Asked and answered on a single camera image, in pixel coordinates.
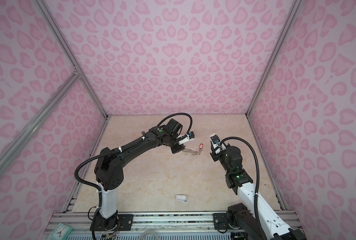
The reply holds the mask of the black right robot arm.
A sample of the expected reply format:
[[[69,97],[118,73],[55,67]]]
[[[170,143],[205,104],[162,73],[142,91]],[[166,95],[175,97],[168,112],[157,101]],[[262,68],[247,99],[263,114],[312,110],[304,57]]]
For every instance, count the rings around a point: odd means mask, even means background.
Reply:
[[[256,185],[242,167],[241,150],[230,145],[219,146],[212,143],[211,157],[219,161],[226,175],[226,184],[242,200],[240,204],[228,207],[227,225],[232,229],[242,229],[250,240],[305,240],[299,229],[289,224],[271,208]]]

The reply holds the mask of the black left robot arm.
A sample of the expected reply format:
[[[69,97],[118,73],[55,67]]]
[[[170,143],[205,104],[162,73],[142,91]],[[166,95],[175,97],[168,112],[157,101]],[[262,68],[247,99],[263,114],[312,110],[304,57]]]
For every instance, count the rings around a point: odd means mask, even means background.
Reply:
[[[182,140],[193,134],[181,136],[183,125],[171,119],[166,125],[155,126],[142,136],[117,149],[101,151],[94,169],[99,187],[99,206],[94,213],[91,231],[115,231],[119,229],[117,208],[118,188],[124,181],[123,168],[145,152],[160,146],[171,148],[176,154],[185,148]]]

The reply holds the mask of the teal alarm clock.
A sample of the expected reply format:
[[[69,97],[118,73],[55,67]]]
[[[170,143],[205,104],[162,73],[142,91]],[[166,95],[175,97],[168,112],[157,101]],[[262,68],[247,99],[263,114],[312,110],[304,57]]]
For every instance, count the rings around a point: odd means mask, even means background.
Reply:
[[[66,240],[68,236],[71,234],[73,228],[65,225],[58,224],[58,226],[53,230],[50,235],[51,240]]]

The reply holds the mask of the small white plastic object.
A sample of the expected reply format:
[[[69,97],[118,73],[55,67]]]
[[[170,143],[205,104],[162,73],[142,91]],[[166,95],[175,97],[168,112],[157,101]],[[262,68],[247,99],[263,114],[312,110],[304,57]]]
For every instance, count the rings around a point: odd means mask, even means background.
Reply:
[[[188,197],[186,195],[176,195],[176,200],[180,202],[186,202]]]

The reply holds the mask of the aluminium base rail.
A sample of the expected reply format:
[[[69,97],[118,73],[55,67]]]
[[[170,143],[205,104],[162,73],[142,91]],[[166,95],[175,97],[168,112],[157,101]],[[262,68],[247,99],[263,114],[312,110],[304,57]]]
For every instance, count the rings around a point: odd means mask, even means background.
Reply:
[[[237,226],[225,211],[215,212],[124,212],[119,213],[119,226],[106,229],[102,221],[93,224],[93,214],[53,214],[42,239],[49,240],[65,225],[71,228],[68,240],[132,240],[146,231],[160,239],[174,240],[253,240],[254,234]]]

